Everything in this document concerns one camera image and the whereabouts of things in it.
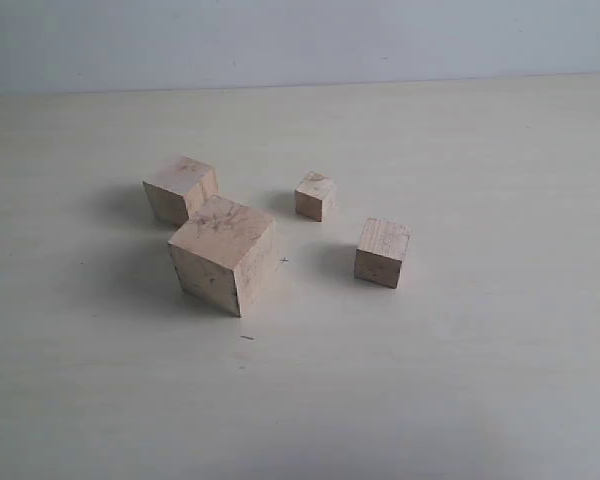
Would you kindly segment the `third largest wooden cube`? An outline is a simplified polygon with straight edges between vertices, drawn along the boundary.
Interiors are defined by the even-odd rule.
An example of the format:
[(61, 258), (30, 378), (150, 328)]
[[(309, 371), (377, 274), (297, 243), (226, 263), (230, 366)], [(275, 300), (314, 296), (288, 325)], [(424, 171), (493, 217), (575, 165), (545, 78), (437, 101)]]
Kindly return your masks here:
[(368, 218), (356, 248), (354, 277), (396, 289), (410, 237), (406, 225)]

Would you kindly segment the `second largest wooden cube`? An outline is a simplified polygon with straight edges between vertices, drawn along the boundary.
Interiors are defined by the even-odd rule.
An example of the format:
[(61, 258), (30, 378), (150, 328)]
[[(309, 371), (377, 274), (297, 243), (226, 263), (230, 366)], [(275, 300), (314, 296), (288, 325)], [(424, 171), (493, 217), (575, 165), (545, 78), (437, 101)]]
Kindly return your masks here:
[(177, 227), (218, 193), (215, 168), (186, 156), (178, 156), (142, 185), (155, 218)]

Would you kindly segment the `smallest wooden cube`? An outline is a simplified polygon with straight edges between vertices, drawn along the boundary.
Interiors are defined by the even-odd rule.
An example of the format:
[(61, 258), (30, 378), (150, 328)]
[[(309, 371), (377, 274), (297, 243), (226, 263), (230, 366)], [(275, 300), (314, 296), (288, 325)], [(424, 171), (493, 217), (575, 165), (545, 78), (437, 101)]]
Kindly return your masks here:
[(295, 212), (322, 222), (335, 205), (336, 192), (337, 184), (332, 178), (310, 171), (294, 191)]

